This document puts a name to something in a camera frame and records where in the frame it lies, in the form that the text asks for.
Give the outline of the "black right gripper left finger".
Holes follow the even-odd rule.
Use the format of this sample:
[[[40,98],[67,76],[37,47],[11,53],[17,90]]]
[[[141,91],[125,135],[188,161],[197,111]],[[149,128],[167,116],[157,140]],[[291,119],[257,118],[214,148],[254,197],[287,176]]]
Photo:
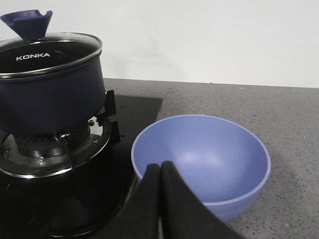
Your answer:
[[[157,239],[159,226],[160,166],[147,166],[143,179],[123,208],[94,239]]]

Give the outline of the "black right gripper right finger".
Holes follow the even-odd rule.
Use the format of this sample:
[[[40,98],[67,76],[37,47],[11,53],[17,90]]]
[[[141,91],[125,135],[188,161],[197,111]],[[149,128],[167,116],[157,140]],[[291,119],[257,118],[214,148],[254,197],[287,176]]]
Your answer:
[[[171,161],[161,165],[162,230],[165,239],[242,239],[189,189]]]

